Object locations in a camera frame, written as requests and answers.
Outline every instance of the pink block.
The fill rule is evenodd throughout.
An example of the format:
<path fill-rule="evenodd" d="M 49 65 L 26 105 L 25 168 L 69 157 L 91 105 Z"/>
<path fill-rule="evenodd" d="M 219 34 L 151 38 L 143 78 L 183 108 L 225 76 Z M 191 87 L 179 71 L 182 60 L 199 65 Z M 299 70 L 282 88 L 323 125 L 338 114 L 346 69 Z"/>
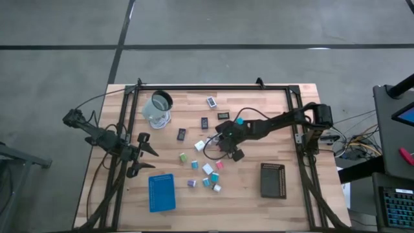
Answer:
<path fill-rule="evenodd" d="M 217 169 L 218 169 L 218 170 L 220 170 L 220 169 L 223 169 L 223 168 L 224 168 L 223 163 L 222 163 L 221 161 L 217 161 L 217 162 L 215 162 L 215 165 L 216 165 L 216 167 L 217 167 Z"/>

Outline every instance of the small black object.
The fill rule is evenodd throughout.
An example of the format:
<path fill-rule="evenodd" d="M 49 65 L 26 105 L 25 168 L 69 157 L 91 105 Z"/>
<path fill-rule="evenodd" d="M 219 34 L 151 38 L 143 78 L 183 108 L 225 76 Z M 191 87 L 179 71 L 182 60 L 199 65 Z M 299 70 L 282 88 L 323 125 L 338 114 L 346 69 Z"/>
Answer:
<path fill-rule="evenodd" d="M 243 151 L 237 150 L 236 152 L 233 153 L 232 159 L 234 160 L 234 162 L 237 162 L 241 160 L 244 156 L 245 154 L 243 153 Z"/>
<path fill-rule="evenodd" d="M 260 194 L 261 197 L 286 199 L 285 165 L 260 165 Z"/>
<path fill-rule="evenodd" d="M 186 136 L 186 129 L 179 129 L 179 134 L 177 135 L 177 140 L 184 140 Z"/>
<path fill-rule="evenodd" d="M 201 129 L 208 129 L 208 118 L 207 117 L 201 118 Z"/>
<path fill-rule="evenodd" d="M 219 120 L 227 120 L 227 119 L 230 119 L 230 114 L 228 114 L 228 113 L 218 113 L 217 118 Z"/>

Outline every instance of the computer screen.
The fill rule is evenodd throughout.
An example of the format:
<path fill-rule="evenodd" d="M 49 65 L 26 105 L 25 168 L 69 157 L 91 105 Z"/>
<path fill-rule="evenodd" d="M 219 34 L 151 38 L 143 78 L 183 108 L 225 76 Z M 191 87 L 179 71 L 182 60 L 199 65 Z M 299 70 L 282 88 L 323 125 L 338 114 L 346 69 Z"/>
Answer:
<path fill-rule="evenodd" d="M 414 102 L 394 113 L 391 118 L 398 122 L 414 126 Z"/>

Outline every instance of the small cube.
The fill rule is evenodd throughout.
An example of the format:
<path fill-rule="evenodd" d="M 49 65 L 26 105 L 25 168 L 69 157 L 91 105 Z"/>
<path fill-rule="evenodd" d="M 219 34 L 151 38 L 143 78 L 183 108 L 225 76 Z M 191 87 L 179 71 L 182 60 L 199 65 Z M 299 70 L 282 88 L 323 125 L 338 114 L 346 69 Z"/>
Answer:
<path fill-rule="evenodd" d="M 243 125 L 244 120 L 243 118 L 239 117 L 235 122 L 238 123 L 239 125 Z"/>
<path fill-rule="evenodd" d="M 198 143 L 194 144 L 197 151 L 202 151 L 204 149 L 205 143 L 201 140 Z"/>
<path fill-rule="evenodd" d="M 220 170 L 220 169 L 223 169 L 223 168 L 224 168 L 223 163 L 222 163 L 221 161 L 217 161 L 217 162 L 215 162 L 215 166 L 217 167 L 217 169 L 218 169 L 218 170 Z"/>
<path fill-rule="evenodd" d="M 187 162 L 187 155 L 185 153 L 180 154 L 180 160 L 181 162 Z"/>
<path fill-rule="evenodd" d="M 187 185 L 188 186 L 190 186 L 190 187 L 192 187 L 192 188 L 194 188 L 195 187 L 195 183 L 196 183 L 197 181 L 195 181 L 195 180 L 188 180 L 187 181 Z"/>
<path fill-rule="evenodd" d="M 209 185 L 210 185 L 210 182 L 209 182 L 208 178 L 204 178 L 204 179 L 202 180 L 202 183 L 204 184 L 204 187 L 207 187 L 207 186 L 209 186 Z"/>
<path fill-rule="evenodd" d="M 204 170 L 204 172 L 205 172 L 207 175 L 211 174 L 211 173 L 214 171 L 214 170 L 213 170 L 213 168 L 212 168 L 209 164 L 204 165 L 204 166 L 202 167 L 202 169 Z"/>
<path fill-rule="evenodd" d="M 197 162 L 197 161 L 193 161 L 193 162 L 191 162 L 191 167 L 192 167 L 194 170 L 199 169 L 199 162 Z"/>
<path fill-rule="evenodd" d="M 215 185 L 213 186 L 213 190 L 214 190 L 214 191 L 216 191 L 216 192 L 220 192 L 220 190 L 221 190 L 221 186 L 220 186 L 220 185 L 218 185 L 218 184 L 215 184 Z"/>
<path fill-rule="evenodd" d="M 218 173 L 215 173 L 215 172 L 212 173 L 212 182 L 213 183 L 219 182 L 219 174 Z"/>

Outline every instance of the concrete floor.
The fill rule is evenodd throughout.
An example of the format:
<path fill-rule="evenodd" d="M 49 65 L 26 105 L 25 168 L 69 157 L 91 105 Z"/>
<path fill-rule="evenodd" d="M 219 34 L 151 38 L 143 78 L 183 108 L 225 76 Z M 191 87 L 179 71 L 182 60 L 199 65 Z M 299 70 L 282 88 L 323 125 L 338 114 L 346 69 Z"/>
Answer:
<path fill-rule="evenodd" d="M 0 45 L 116 45 L 127 5 L 0 0 Z M 141 0 L 125 44 L 414 43 L 413 22 L 405 0 Z M 49 170 L 32 170 L 14 232 L 71 228 L 91 147 L 61 118 L 105 91 L 114 54 L 0 50 L 0 141 L 54 161 Z M 409 76 L 413 60 L 414 49 L 123 51 L 114 82 L 252 83 L 262 77 L 266 83 L 316 83 L 337 121 L 374 109 L 372 86 Z M 82 110 L 99 113 L 101 104 L 98 99 Z M 348 135 L 375 123 L 373 116 Z M 352 203 L 365 203 L 367 210 L 358 211 L 372 214 L 369 195 L 353 196 Z"/>

